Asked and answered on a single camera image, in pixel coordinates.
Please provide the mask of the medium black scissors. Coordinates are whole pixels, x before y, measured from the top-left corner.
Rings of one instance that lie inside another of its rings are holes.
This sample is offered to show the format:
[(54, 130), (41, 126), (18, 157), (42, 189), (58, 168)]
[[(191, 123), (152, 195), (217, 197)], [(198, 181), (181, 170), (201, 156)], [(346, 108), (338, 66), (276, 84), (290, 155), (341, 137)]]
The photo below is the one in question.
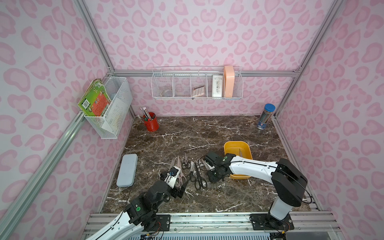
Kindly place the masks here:
[(191, 182), (196, 181), (196, 176), (194, 175), (194, 172), (195, 172), (195, 163), (191, 162), (191, 168), (190, 168), (189, 174), (187, 175), (187, 181), (191, 181)]

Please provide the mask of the yellow storage box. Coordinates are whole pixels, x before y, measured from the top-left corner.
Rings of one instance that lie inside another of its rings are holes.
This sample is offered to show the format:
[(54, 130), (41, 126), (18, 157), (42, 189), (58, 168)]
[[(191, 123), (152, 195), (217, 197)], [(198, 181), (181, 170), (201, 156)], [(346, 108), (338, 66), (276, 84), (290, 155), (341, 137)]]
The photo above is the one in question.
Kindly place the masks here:
[(237, 156), (236, 160), (244, 159), (244, 158), (251, 160), (253, 158), (250, 146), (243, 141), (226, 142), (224, 144), (224, 153), (225, 155), (227, 154), (236, 155)]

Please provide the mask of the small black scissors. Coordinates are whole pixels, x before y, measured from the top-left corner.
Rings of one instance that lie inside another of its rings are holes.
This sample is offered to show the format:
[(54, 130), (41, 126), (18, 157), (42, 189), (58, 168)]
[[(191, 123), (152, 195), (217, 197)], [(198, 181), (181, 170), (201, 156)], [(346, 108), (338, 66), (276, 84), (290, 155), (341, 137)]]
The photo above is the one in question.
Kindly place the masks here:
[(182, 162), (182, 169), (183, 170), (186, 170), (186, 169), (190, 169), (191, 168), (191, 162), (188, 161), (188, 156), (187, 154), (185, 153), (185, 156), (184, 156), (184, 160)]

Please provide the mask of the pink kitchen scissors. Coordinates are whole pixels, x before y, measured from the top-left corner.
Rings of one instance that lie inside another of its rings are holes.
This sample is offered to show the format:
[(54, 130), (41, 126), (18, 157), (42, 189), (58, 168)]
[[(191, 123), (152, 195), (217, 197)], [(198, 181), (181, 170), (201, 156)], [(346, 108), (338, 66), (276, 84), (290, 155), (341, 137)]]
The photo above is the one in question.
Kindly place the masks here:
[(178, 175), (176, 186), (177, 187), (181, 187), (183, 185), (183, 183), (186, 182), (186, 177), (185, 177), (185, 175), (182, 172), (182, 164), (181, 164), (179, 156), (177, 157), (177, 165), (176, 166), (177, 166), (177, 168), (179, 170), (179, 175)]

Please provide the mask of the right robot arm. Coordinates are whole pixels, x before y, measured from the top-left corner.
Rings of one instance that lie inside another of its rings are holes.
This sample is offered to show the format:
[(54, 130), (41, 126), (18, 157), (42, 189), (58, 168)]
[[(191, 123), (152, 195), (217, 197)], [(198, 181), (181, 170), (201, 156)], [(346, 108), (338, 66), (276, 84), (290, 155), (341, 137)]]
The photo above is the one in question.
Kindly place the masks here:
[(214, 152), (209, 152), (204, 161), (210, 166), (207, 175), (211, 183), (216, 183), (229, 175), (245, 175), (272, 184), (278, 196), (267, 214), (269, 222), (282, 222), (292, 208), (302, 205), (308, 180), (287, 159), (262, 162), (235, 154), (220, 157)]

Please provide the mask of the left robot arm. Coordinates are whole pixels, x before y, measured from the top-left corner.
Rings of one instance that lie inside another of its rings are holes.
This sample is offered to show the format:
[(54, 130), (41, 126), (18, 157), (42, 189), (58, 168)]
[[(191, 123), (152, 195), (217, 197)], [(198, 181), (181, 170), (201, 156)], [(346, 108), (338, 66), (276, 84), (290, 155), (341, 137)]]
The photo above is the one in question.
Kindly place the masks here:
[(186, 185), (171, 188), (164, 181), (157, 181), (147, 192), (141, 193), (133, 199), (110, 223), (97, 231), (90, 240), (127, 240), (140, 232), (149, 232), (155, 237), (163, 232), (169, 224), (159, 220), (158, 208), (170, 198), (181, 198)]

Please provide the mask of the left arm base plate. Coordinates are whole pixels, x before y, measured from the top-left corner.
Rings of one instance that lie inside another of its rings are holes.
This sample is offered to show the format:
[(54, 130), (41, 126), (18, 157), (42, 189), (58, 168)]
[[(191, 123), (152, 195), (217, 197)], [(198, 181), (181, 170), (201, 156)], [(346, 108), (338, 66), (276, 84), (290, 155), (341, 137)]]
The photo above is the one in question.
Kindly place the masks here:
[(155, 232), (159, 228), (161, 231), (168, 232), (170, 230), (171, 215), (156, 214), (152, 219), (144, 224), (144, 232)]

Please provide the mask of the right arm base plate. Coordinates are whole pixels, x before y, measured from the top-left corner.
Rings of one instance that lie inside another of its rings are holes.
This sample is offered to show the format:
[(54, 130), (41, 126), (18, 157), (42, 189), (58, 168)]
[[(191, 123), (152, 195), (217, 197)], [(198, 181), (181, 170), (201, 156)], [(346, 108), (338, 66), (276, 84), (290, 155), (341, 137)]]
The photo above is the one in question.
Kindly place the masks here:
[(294, 230), (294, 224), (291, 216), (288, 214), (283, 220), (277, 220), (270, 214), (251, 214), (250, 221), (253, 226), (253, 230), (276, 230), (276, 231), (290, 231)]

